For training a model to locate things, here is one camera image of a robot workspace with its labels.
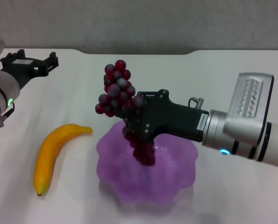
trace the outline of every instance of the gray wall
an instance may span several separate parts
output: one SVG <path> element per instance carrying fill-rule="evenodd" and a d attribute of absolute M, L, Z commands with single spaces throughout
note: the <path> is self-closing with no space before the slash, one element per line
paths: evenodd
<path fill-rule="evenodd" d="M 278 0 L 0 0 L 0 36 L 87 53 L 278 49 Z"/>

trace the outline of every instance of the label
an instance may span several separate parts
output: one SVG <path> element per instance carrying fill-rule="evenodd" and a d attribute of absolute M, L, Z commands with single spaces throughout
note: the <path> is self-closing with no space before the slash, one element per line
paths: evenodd
<path fill-rule="evenodd" d="M 200 120 L 199 120 L 199 123 L 198 123 L 198 126 L 197 126 L 197 130 L 199 130 L 199 131 L 204 130 L 207 117 L 208 117 L 207 114 L 205 114 L 205 113 L 201 114 L 201 117 L 200 117 Z"/>
<path fill-rule="evenodd" d="M 16 59 L 12 64 L 31 64 L 33 60 Z"/>

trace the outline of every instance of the plastic bowl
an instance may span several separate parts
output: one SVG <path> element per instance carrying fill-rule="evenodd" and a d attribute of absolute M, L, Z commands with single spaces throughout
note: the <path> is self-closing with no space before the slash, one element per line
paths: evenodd
<path fill-rule="evenodd" d="M 193 185 L 198 151 L 190 140 L 161 134 L 155 142 L 155 165 L 140 165 L 133 148 L 122 135 L 120 121 L 99 140 L 97 176 L 111 183 L 117 196 L 126 202 L 149 200 L 156 204 L 173 201 L 181 188 Z"/>

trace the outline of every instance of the table surface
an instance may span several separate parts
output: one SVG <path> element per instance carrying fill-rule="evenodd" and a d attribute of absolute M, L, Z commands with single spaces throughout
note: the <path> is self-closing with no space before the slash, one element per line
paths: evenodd
<path fill-rule="evenodd" d="M 5 49 L 1 57 L 18 49 Z M 172 101 L 205 99 L 203 109 L 227 111 L 240 72 L 275 76 L 268 114 L 278 123 L 278 51 L 201 50 L 179 56 L 88 55 L 71 49 L 26 49 L 45 59 L 55 51 L 60 66 L 31 80 L 0 128 L 0 224 L 278 224 L 278 168 L 195 143 L 196 181 L 173 204 L 127 204 L 96 175 L 97 141 L 118 118 L 95 113 L 103 93 L 104 66 L 126 60 L 137 91 L 168 89 Z M 48 194 L 38 198 L 33 169 L 43 139 L 60 125 L 90 126 L 62 148 Z"/>

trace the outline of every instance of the banana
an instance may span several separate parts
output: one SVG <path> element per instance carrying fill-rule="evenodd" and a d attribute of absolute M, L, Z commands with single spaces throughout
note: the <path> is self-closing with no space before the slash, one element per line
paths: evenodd
<path fill-rule="evenodd" d="M 61 146 L 82 133 L 91 132 L 90 127 L 67 124 L 58 127 L 45 138 L 37 155 L 33 178 L 34 189 L 38 196 L 44 194 L 50 186 L 54 163 L 60 154 Z"/>

